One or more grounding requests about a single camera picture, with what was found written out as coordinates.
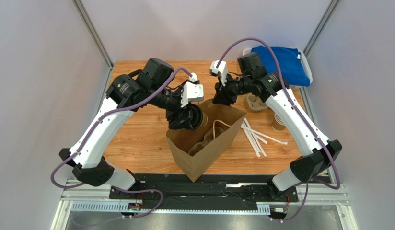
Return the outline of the cardboard cup carrier tray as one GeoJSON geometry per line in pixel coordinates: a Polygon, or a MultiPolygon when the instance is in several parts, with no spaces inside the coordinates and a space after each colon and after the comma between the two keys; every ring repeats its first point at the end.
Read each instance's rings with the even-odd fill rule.
{"type": "Polygon", "coordinates": [[[246,101],[251,111],[260,112],[268,109],[268,106],[265,102],[252,94],[247,96],[246,101]]]}

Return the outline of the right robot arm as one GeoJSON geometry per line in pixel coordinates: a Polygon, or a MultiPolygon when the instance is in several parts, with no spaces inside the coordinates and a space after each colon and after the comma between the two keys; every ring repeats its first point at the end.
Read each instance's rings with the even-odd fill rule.
{"type": "Polygon", "coordinates": [[[213,103],[232,105],[237,96],[244,94],[259,97],[282,120],[301,153],[301,157],[269,181],[272,192],[282,193],[298,183],[306,183],[330,167],[342,150],[340,142],[330,140],[317,128],[288,84],[278,72],[267,73],[257,53],[239,57],[238,63],[242,77],[233,79],[225,61],[212,62],[210,74],[219,79],[213,103]]]}

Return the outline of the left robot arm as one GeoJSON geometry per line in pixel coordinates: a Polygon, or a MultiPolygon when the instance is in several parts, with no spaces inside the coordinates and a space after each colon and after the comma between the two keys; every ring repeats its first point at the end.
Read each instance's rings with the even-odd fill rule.
{"type": "Polygon", "coordinates": [[[105,93],[102,105],[80,140],[64,148],[59,156],[80,185],[104,184],[128,190],[136,182],[129,171],[114,166],[104,152],[118,130],[139,108],[148,104],[164,109],[172,130],[194,130],[203,122],[196,105],[204,99],[204,87],[195,73],[175,88],[169,84],[179,69],[159,58],[151,58],[143,69],[116,77],[105,93]]]}

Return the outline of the brown paper coffee cup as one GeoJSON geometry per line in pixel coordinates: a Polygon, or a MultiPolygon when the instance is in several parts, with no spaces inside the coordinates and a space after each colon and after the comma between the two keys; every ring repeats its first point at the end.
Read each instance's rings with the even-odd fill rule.
{"type": "Polygon", "coordinates": [[[199,125],[199,128],[205,127],[208,123],[208,116],[205,112],[201,111],[201,123],[199,125]]]}

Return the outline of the black plastic cup lid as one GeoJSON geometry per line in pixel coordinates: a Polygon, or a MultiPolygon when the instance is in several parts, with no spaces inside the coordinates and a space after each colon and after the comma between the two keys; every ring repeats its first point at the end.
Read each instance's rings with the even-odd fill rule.
{"type": "Polygon", "coordinates": [[[186,106],[186,112],[188,112],[188,118],[186,120],[185,129],[186,130],[195,130],[197,129],[203,121],[203,112],[202,110],[194,104],[190,104],[186,106]]]}

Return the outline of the brown paper bag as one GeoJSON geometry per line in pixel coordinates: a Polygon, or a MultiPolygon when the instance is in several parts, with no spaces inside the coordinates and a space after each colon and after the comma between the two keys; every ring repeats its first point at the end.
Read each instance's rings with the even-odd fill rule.
{"type": "Polygon", "coordinates": [[[204,154],[207,145],[203,150],[191,157],[187,151],[198,141],[201,141],[204,134],[212,126],[231,125],[227,130],[231,132],[232,142],[235,140],[239,129],[246,118],[247,112],[232,106],[222,104],[213,104],[208,99],[198,105],[198,107],[207,114],[208,123],[205,127],[195,130],[168,130],[166,132],[167,142],[176,165],[184,174],[195,182],[221,155],[208,151],[204,154]]]}

